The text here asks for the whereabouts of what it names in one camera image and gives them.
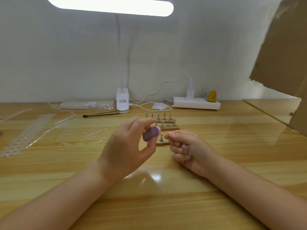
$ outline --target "sticker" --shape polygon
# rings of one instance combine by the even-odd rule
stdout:
[[[94,106],[94,105],[96,105],[96,102],[86,102],[85,105],[86,106],[90,106],[90,105]]]

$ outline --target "cardboard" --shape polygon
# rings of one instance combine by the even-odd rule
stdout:
[[[302,98],[288,125],[307,136],[307,0],[280,3],[250,79]]]

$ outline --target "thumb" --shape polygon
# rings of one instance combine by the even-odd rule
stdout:
[[[143,163],[147,161],[152,156],[152,154],[154,154],[154,152],[156,151],[157,139],[158,139],[157,136],[151,138],[150,141],[148,141],[147,143],[147,147],[141,150],[141,159]]]
[[[177,142],[182,142],[186,145],[190,145],[193,143],[194,136],[193,135],[188,135],[184,133],[174,133],[174,132],[169,132],[168,136]]]

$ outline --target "purple oval object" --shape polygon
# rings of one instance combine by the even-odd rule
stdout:
[[[150,141],[151,138],[160,135],[161,129],[159,127],[151,127],[143,134],[143,140],[145,142]]]

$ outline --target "white power strip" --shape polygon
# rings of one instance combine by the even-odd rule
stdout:
[[[172,107],[181,108],[196,108],[196,109],[210,109],[219,110],[221,108],[220,102],[207,102],[204,98],[195,97],[193,100],[188,100],[186,97],[174,97],[174,105]]]

